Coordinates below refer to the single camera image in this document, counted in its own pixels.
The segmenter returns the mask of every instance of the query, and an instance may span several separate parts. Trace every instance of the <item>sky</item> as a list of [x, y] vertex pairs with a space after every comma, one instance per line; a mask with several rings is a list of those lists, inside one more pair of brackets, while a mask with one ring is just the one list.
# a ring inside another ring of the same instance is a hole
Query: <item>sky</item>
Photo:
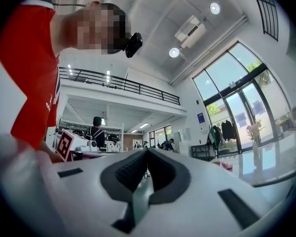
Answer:
[[[246, 49], [242, 44], [237, 44], [229, 50], [244, 66], [255, 63], [256, 57]], [[215, 63], [206, 68], [218, 89], [221, 91], [229, 86], [232, 81], [235, 82], [245, 76], [247, 72], [242, 66], [229, 54], [226, 53]], [[203, 99], [208, 99], [217, 94], [217, 89], [209, 76], [203, 71], [194, 78]]]

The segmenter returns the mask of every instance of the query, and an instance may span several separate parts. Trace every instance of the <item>fluorescent light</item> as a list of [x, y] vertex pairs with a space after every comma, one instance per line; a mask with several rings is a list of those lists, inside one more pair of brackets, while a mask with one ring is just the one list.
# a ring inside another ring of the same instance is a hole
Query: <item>fluorescent light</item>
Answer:
[[145, 127], [146, 125], [149, 125], [149, 123], [143, 124], [140, 128]]

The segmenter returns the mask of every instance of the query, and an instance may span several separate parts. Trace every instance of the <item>person in black shirt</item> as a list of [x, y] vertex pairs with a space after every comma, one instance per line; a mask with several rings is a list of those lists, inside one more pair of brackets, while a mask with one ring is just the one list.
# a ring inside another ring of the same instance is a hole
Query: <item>person in black shirt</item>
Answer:
[[170, 151], [170, 150], [174, 150], [173, 149], [173, 147], [172, 147], [172, 143], [174, 142], [174, 139], [170, 139], [169, 141], [167, 141], [165, 144], [164, 144], [164, 147], [163, 147], [163, 149], [164, 150], [168, 150], [168, 151]]
[[88, 140], [95, 140], [98, 148], [103, 147], [105, 145], [105, 135], [104, 132], [100, 129], [101, 123], [101, 117], [94, 117], [93, 126], [87, 129], [86, 134], [84, 136]]

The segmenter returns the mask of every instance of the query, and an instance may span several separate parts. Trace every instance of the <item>ceiling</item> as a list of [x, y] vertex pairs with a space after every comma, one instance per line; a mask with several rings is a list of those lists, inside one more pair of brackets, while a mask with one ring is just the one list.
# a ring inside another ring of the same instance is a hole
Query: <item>ceiling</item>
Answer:
[[[94, 0], [53, 0], [57, 3], [86, 4]], [[60, 66], [89, 69], [124, 78], [131, 67], [153, 75], [164, 81], [171, 81], [185, 66], [213, 41], [218, 39], [242, 15], [234, 0], [98, 0], [112, 2], [123, 9], [132, 24], [132, 33], [139, 32], [144, 44], [133, 58], [126, 58], [124, 52], [115, 55], [101, 55], [92, 50], [67, 49], [60, 56]], [[210, 4], [216, 2], [221, 11], [214, 15]], [[58, 14], [71, 13], [76, 6], [58, 6]], [[206, 29], [205, 34], [191, 47], [181, 50], [182, 56], [171, 58], [169, 50], [180, 48], [181, 42], [175, 33], [188, 18], [195, 16]]]
[[[93, 117], [102, 117], [106, 126], [122, 127], [124, 131], [143, 131], [150, 126], [158, 125], [166, 120], [169, 122], [180, 118], [180, 116], [151, 111], [145, 108], [116, 104], [96, 99], [74, 99], [70, 98], [66, 104], [62, 119], [78, 123], [92, 124]], [[149, 123], [145, 128], [139, 127]]]

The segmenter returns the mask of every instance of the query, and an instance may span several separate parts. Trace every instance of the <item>glass door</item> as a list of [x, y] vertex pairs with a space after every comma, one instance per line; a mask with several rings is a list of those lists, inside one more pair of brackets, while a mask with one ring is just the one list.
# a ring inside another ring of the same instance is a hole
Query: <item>glass door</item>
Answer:
[[247, 134], [247, 126], [252, 125], [253, 121], [248, 113], [247, 107], [244, 105], [238, 92], [233, 93], [230, 96], [227, 96], [225, 100], [233, 115], [234, 123], [237, 125], [242, 151], [244, 152], [251, 150], [253, 141], [250, 140]]
[[253, 116], [254, 123], [260, 122], [260, 146], [266, 145], [273, 141], [273, 129], [269, 114], [265, 108], [263, 100], [258, 93], [253, 83], [242, 88], [242, 92], [245, 96], [245, 101], [250, 108], [250, 113]]
[[243, 86], [232, 95], [228, 95], [225, 100], [237, 124], [243, 152], [251, 150], [253, 144], [247, 127], [257, 122], [261, 124], [258, 146], [260, 147], [274, 141], [274, 125], [270, 119], [273, 116], [267, 111], [263, 99], [253, 83]]

